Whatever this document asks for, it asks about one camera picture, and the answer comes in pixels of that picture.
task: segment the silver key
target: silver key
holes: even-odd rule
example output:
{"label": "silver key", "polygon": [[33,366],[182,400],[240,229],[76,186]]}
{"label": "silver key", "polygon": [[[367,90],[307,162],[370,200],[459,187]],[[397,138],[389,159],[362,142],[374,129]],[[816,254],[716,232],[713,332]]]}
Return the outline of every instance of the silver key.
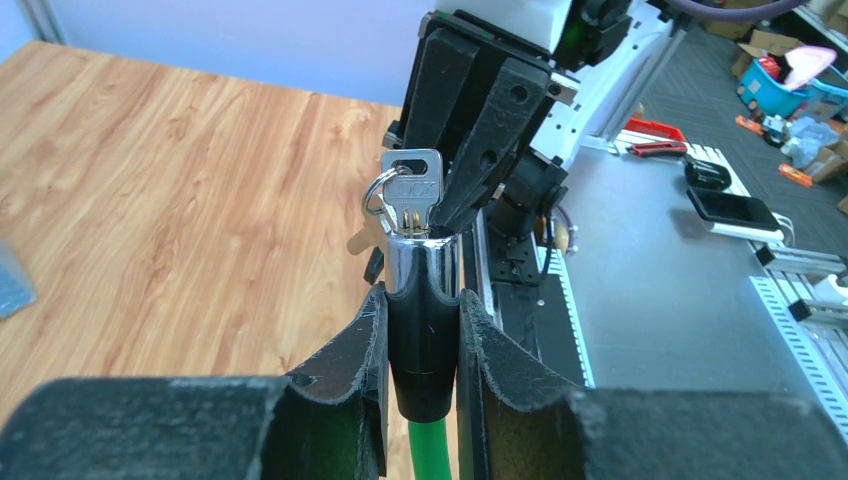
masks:
{"label": "silver key", "polygon": [[398,232],[423,233],[430,228],[430,209],[442,201],[442,155],[437,150],[390,150],[381,158],[383,171],[397,164],[416,171],[424,162],[423,174],[400,175],[383,189],[383,201],[397,213]]}
{"label": "silver key", "polygon": [[347,241],[347,251],[351,255],[359,255],[369,247],[379,247],[385,252],[386,236],[397,229],[394,209],[384,204],[380,194],[371,198],[371,205],[376,209],[382,209],[383,213],[373,215],[366,211],[362,212],[362,228]]}

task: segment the gray carpet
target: gray carpet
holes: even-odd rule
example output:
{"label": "gray carpet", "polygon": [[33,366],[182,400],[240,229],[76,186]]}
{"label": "gray carpet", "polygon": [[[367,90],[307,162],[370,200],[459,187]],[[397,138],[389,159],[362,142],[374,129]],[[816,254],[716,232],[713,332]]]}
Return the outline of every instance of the gray carpet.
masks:
{"label": "gray carpet", "polygon": [[748,111],[730,73],[737,47],[695,29],[642,99],[647,119],[674,125],[696,144],[720,149],[752,196],[795,223],[797,248],[848,255],[848,215],[836,204],[848,195],[845,178],[804,188],[783,177],[788,159],[779,149],[740,128]]}

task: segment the wood grain surface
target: wood grain surface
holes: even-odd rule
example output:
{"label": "wood grain surface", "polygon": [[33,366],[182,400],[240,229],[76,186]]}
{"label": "wood grain surface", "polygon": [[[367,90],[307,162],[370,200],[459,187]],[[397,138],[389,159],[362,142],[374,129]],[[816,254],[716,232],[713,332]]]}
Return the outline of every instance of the wood grain surface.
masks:
{"label": "wood grain surface", "polygon": [[0,236],[39,297],[0,320],[0,424],[57,377],[282,374],[358,310],[396,108],[33,42],[0,112]]}

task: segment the red tool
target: red tool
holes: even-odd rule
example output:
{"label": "red tool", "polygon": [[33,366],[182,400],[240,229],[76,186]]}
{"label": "red tool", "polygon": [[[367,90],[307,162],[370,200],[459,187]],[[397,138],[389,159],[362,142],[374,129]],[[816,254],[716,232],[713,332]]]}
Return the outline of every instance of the red tool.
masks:
{"label": "red tool", "polygon": [[808,188],[813,186],[813,177],[798,170],[792,165],[789,165],[788,163],[780,164],[780,173],[782,173],[784,177],[792,180],[793,182],[799,185],[803,185]]}
{"label": "red tool", "polygon": [[643,158],[661,155],[683,157],[686,155],[686,144],[683,142],[639,143],[627,147],[627,152]]}

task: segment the white wall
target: white wall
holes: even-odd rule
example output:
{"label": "white wall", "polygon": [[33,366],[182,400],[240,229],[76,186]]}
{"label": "white wall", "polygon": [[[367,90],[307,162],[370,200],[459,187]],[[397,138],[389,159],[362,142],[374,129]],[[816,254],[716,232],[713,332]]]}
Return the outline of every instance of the white wall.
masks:
{"label": "white wall", "polygon": [[17,0],[0,0],[0,62],[33,39]]}
{"label": "white wall", "polygon": [[433,0],[48,0],[69,45],[400,105]]}

